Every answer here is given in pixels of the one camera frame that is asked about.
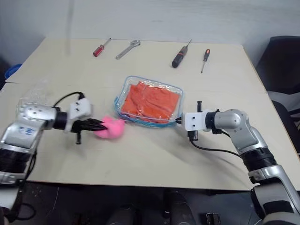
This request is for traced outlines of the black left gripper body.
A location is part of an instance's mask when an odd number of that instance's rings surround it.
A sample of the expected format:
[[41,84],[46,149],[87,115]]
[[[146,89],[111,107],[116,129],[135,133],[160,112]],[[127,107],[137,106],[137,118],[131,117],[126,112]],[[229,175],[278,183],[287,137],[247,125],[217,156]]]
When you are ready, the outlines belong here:
[[73,123],[71,132],[76,133],[76,144],[81,144],[81,132],[90,131],[91,119],[77,120]]

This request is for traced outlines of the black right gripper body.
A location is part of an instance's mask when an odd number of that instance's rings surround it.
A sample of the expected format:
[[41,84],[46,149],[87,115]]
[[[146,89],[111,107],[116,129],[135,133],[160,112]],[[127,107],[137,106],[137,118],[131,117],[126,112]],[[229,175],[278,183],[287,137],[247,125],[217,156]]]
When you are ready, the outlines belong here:
[[187,131],[190,142],[198,140],[198,130],[203,130],[202,101],[197,101],[197,112],[186,112],[182,115],[182,127]]

